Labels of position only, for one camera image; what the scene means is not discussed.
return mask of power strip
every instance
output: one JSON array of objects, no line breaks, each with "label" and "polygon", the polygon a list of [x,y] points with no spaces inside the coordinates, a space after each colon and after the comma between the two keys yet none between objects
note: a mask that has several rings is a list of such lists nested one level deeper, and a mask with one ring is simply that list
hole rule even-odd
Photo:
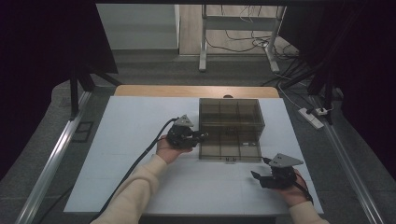
[{"label": "power strip", "polygon": [[309,123],[312,124],[312,126],[314,126],[314,128],[316,129],[321,129],[324,125],[322,122],[320,122],[320,120],[317,119],[317,117],[315,117],[312,113],[311,114],[307,114],[306,113],[306,108],[301,108],[298,110],[298,112],[306,119],[308,120]]}]

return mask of white wall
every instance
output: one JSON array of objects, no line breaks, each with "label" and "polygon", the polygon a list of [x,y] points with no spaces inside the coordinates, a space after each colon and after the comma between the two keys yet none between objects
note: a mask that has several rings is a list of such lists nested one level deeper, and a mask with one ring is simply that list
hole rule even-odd
[{"label": "white wall", "polygon": [[112,49],[178,49],[178,5],[96,6]]}]

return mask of gray floor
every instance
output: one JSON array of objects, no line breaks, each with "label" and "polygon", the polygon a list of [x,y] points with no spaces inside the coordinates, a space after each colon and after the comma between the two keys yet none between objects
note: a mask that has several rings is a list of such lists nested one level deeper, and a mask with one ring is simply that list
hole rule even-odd
[{"label": "gray floor", "polygon": [[[198,57],[178,56],[173,51],[115,51],[119,75],[114,75],[125,84],[152,85],[224,85],[224,86],[260,86],[266,80],[275,77],[262,56],[213,56],[208,59],[206,73],[198,71]],[[290,62],[279,61],[281,70]],[[82,121],[92,123],[92,132],[75,134],[74,142],[67,149],[49,191],[37,212],[37,218],[53,204],[60,195],[73,185],[79,169],[84,162],[94,132],[106,108],[109,96],[114,88],[100,78],[93,76],[99,86],[89,101],[89,110]],[[295,85],[286,94],[299,106],[309,107],[303,98],[307,98],[305,87]],[[0,183],[0,223],[14,223],[36,179],[44,167],[64,125],[69,119],[70,104],[68,84],[59,85],[53,90],[52,103],[21,156]],[[332,118],[347,153],[370,190],[375,203],[386,223],[396,223],[396,184],[375,154],[365,144],[357,132],[344,119],[339,107],[342,101],[334,101]],[[307,166],[316,186],[325,214],[323,217],[331,223],[370,223],[361,208],[357,194],[348,182],[345,171],[335,155],[332,145],[323,130],[317,131],[297,112],[295,105],[285,98],[290,120],[304,154]],[[90,215],[64,214],[66,200],[61,200],[48,214],[43,223],[88,223]],[[158,218],[145,218],[144,223],[155,223]],[[166,223],[186,222],[184,219],[168,218]],[[189,219],[189,223],[198,223],[201,219]],[[239,220],[239,223],[260,223],[257,217]],[[276,223],[291,223],[289,217],[279,217]]]}]

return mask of white plug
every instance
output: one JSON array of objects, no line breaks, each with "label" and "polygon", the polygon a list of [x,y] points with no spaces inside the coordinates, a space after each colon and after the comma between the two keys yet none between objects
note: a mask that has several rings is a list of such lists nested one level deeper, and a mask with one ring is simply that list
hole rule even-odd
[{"label": "white plug", "polygon": [[318,114],[319,116],[327,115],[327,112],[328,112],[328,110],[325,109],[325,108],[316,108],[315,110],[317,111],[317,114]]},{"label": "white plug", "polygon": [[308,120],[308,122],[310,124],[312,124],[312,126],[314,126],[316,129],[320,129],[322,128],[324,125],[322,122],[320,122],[320,120],[317,119],[317,117],[315,117],[312,113],[307,114],[306,113],[306,108],[301,108],[298,110],[298,112],[300,112],[300,114],[306,119]]}]

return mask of wooden edge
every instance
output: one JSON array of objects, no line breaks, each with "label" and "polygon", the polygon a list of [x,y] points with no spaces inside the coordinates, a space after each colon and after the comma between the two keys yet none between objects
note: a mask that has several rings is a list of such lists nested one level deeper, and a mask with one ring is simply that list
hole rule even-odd
[{"label": "wooden edge", "polygon": [[120,85],[115,96],[279,98],[274,87]]}]

